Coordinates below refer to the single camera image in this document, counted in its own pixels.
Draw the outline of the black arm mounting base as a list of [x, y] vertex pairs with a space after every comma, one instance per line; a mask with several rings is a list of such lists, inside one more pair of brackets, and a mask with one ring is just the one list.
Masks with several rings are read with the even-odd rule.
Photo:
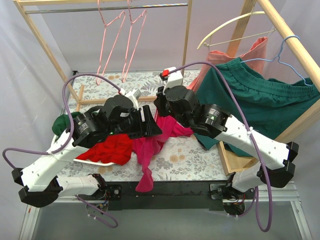
[[251, 188], [240, 193], [226, 188], [225, 180], [156, 181], [148, 192], [136, 191], [136, 181], [107, 182], [99, 193], [81, 195], [86, 201], [104, 203], [111, 211], [207, 209], [239, 216], [245, 201], [251, 200]]

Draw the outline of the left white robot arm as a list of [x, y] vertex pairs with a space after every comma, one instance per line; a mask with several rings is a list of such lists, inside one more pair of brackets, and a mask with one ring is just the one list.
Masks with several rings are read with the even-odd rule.
[[130, 139], [162, 134], [150, 107], [135, 108], [123, 95], [106, 100], [103, 106], [94, 106], [71, 120], [69, 126], [46, 154], [25, 168], [15, 168], [11, 174], [21, 185], [21, 202], [42, 208], [60, 197], [75, 195], [103, 199], [109, 191], [106, 181], [98, 173], [82, 177], [59, 177], [58, 173], [77, 156], [85, 153], [108, 136], [126, 134]]

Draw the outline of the magenta t shirt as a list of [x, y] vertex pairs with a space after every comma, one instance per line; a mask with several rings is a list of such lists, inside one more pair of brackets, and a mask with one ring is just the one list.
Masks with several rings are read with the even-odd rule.
[[170, 137], [190, 137], [194, 132], [188, 127], [180, 125], [171, 116], [160, 116], [155, 113], [155, 122], [162, 130], [162, 134], [153, 137], [143, 137], [134, 139], [132, 142], [132, 151], [137, 155], [137, 163], [141, 165], [142, 177], [135, 190], [140, 193], [146, 193], [153, 189], [154, 181], [152, 171], [149, 169], [151, 159], [158, 154], [166, 141]]

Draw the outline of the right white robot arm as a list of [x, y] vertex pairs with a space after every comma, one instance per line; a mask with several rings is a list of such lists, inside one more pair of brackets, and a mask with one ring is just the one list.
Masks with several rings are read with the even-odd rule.
[[295, 142], [280, 143], [254, 129], [246, 129], [235, 116], [217, 105], [199, 103], [195, 93], [183, 85], [159, 87], [154, 105], [161, 117], [171, 116], [198, 135], [233, 145], [256, 159], [262, 158], [264, 163], [256, 163], [229, 177], [226, 192], [230, 198], [237, 199], [262, 184], [284, 188], [292, 180], [296, 168], [293, 160], [299, 151]]

